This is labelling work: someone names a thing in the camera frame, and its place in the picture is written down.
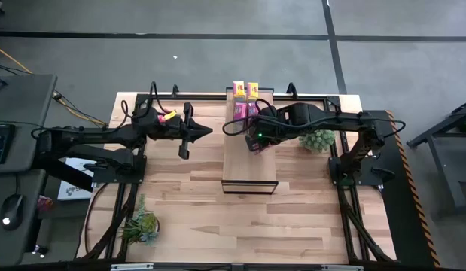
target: green plant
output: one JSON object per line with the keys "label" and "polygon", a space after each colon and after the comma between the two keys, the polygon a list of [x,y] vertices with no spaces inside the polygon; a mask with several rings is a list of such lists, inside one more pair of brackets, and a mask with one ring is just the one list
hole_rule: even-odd
{"label": "green plant", "polygon": [[326,151],[335,141],[335,133],[330,130],[317,130],[300,137],[300,145],[312,152]]}
{"label": "green plant", "polygon": [[122,238],[129,244],[145,242],[152,245],[157,238],[159,221],[154,213],[145,213],[145,195],[139,197],[139,210],[134,218],[126,221],[122,227]]}

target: orange striped edge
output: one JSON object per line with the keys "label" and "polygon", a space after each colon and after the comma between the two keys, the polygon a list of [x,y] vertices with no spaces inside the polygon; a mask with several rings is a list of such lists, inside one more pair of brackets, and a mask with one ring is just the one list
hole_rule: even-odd
{"label": "orange striped edge", "polygon": [[[390,117],[390,120],[394,120],[393,113],[391,113],[390,111],[387,111],[386,113]],[[391,124],[391,128],[393,129],[393,131],[396,131],[397,125],[393,121],[390,122],[390,124]],[[430,248],[431,257],[434,261],[435,267],[440,267],[440,261],[438,259],[437,252],[435,251],[435,247],[434,247],[434,241],[431,238],[430,229],[428,229],[427,219],[425,218],[425,212],[423,211],[422,204],[420,203],[419,195],[416,192],[415,182],[413,182],[412,171],[410,170],[410,166],[408,165],[407,155],[405,154],[405,149],[403,145],[401,144],[400,136],[398,134],[395,134],[394,137],[395,137],[395,141],[397,142],[398,151],[400,152],[401,160],[403,161],[403,164],[404,164],[404,169],[407,175],[408,184],[410,185],[410,190],[412,191],[413,200],[415,201],[416,209],[417,209],[417,212],[419,213],[420,224],[422,225],[423,233],[425,234],[428,247]]]}

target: wooden tabletop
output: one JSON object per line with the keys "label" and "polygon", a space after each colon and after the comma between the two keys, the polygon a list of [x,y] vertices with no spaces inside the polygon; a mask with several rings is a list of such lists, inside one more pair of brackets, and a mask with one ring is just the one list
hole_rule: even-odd
{"label": "wooden tabletop", "polygon": [[[132,110],[137,93],[118,93],[111,126],[123,119],[120,101]],[[361,111],[357,95],[340,95],[344,112]],[[182,112],[184,101],[163,101]],[[194,120],[213,133],[189,145],[190,159],[178,157],[180,141],[148,140],[148,166],[139,194],[146,209],[159,218],[161,229],[154,247],[129,247],[129,262],[202,263],[348,263],[336,188],[327,170],[329,151],[312,154],[297,139],[274,147],[276,180],[273,195],[223,194],[226,101],[192,101]],[[321,103],[314,103],[322,108]],[[275,102],[277,108],[291,102]],[[349,146],[357,140],[348,132]],[[337,149],[341,146],[337,140]],[[106,145],[107,149],[121,148]],[[90,216],[90,247],[111,222],[117,185],[109,185]],[[382,197],[370,187],[358,187],[364,225],[383,251],[395,258]],[[358,235],[353,231],[356,254]],[[114,255],[120,241],[116,242]],[[84,239],[78,256],[84,254]]]}

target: keyboard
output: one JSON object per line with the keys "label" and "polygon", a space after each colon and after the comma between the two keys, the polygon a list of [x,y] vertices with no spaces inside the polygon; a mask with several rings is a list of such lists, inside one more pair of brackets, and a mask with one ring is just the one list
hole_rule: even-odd
{"label": "keyboard", "polygon": [[0,124],[0,164],[7,159],[8,148],[14,138],[15,125]]}

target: black desk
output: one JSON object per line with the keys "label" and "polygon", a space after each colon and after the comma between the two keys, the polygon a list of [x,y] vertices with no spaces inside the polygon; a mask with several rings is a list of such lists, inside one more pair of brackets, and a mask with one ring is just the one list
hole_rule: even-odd
{"label": "black desk", "polygon": [[[53,88],[54,75],[25,75],[2,78],[8,83],[0,89],[0,120],[23,121],[44,125]],[[29,235],[35,220],[38,197],[46,176],[43,170],[29,170],[36,141],[30,136],[35,127],[16,125],[16,133],[5,164],[0,165],[0,207],[15,191],[15,173],[25,196],[22,224],[6,231],[0,224],[0,266],[18,264],[30,245]]]}

